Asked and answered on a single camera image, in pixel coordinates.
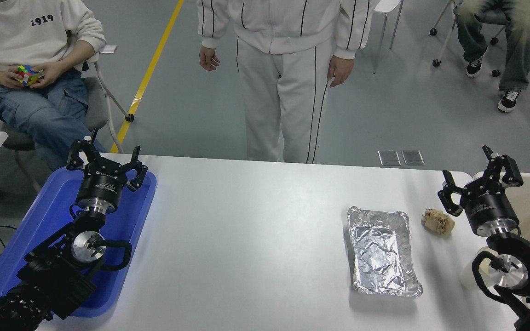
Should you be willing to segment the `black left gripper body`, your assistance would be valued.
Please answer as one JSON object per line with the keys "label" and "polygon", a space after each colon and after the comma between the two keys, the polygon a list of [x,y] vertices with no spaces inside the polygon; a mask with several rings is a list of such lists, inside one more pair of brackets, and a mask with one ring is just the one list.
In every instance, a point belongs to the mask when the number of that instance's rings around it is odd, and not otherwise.
{"label": "black left gripper body", "polygon": [[79,206],[92,205],[94,199],[103,200],[111,206],[118,206],[122,190],[127,183],[124,172],[118,172],[111,168],[86,166],[83,170],[83,182],[76,195],[76,203]]}

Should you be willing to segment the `seated person's right hand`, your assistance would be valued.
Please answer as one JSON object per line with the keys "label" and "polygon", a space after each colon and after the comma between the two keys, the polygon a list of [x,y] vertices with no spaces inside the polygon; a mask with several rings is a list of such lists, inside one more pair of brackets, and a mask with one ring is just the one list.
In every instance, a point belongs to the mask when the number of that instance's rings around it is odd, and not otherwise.
{"label": "seated person's right hand", "polygon": [[21,89],[24,87],[20,82],[22,78],[21,75],[14,71],[0,71],[0,86]]}

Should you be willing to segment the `seated person's left hand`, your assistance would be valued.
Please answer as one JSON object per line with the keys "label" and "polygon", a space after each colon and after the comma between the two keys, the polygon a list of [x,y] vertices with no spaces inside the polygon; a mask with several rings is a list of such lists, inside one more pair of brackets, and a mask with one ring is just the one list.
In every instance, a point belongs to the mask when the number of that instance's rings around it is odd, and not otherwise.
{"label": "seated person's left hand", "polygon": [[32,89],[41,89],[53,84],[68,69],[62,61],[41,63],[33,67],[33,70],[41,73],[38,81],[31,86]]}

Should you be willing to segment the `standing person's right hand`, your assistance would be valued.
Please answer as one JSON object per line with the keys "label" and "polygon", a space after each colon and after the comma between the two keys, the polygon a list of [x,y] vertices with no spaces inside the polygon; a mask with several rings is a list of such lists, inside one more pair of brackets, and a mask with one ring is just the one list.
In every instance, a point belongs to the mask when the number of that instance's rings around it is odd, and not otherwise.
{"label": "standing person's right hand", "polygon": [[198,58],[200,66],[206,71],[215,71],[219,67],[220,60],[215,54],[215,48],[201,46]]}

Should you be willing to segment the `standing person's left hand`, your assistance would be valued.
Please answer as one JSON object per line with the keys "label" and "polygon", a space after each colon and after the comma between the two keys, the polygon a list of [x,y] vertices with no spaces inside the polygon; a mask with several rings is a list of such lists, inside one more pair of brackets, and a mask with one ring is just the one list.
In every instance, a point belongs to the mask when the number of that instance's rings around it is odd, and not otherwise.
{"label": "standing person's left hand", "polygon": [[327,71],[327,82],[330,88],[343,84],[355,66],[355,59],[344,59],[333,55]]}

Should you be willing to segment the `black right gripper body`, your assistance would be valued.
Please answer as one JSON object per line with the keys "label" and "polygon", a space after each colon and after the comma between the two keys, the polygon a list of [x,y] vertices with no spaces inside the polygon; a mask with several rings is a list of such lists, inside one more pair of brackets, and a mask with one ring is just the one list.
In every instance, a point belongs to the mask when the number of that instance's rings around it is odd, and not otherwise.
{"label": "black right gripper body", "polygon": [[512,231],[519,225],[505,188],[494,180],[475,180],[463,187],[461,207],[473,231]]}

